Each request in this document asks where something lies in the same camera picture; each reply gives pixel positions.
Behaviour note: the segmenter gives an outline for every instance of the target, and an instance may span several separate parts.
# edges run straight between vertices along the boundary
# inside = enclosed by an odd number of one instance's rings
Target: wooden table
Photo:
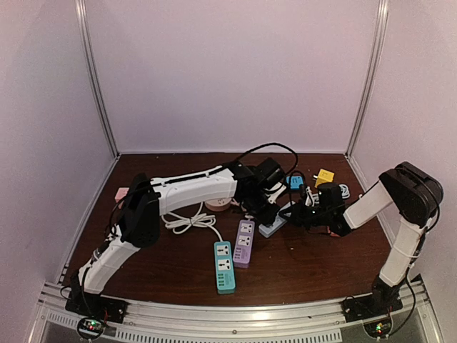
[[[136,174],[146,172],[148,177],[171,177],[208,169],[235,156],[237,154],[123,155],[81,235],[64,284],[69,283],[71,273],[86,263],[103,241],[114,195],[119,187],[130,185]],[[252,154],[243,162],[258,164],[268,156],[284,169],[293,163],[290,154]],[[320,168],[335,172],[334,181],[349,186],[351,201],[362,192],[343,155],[301,154],[298,168],[309,184]],[[279,204],[286,201],[284,197]],[[198,205],[194,205],[177,213],[191,216],[197,209]],[[216,214],[216,218],[222,237],[234,245],[242,215],[227,210]],[[216,240],[210,229],[192,228],[176,236],[162,224],[157,243],[133,255],[109,280],[103,294],[188,305],[293,304],[344,297],[371,290],[371,282],[390,250],[377,219],[343,238],[308,234],[290,224],[269,239],[256,230],[249,268],[235,270],[235,294],[218,295],[213,251]]]

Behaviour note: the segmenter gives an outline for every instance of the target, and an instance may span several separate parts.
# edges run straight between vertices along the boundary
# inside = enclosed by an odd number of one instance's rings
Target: yellow object
[[[332,182],[333,177],[335,176],[335,173],[332,173],[331,171],[321,169],[319,171],[319,174],[317,176],[316,184],[314,185],[316,188],[319,184],[324,184],[326,182]]]

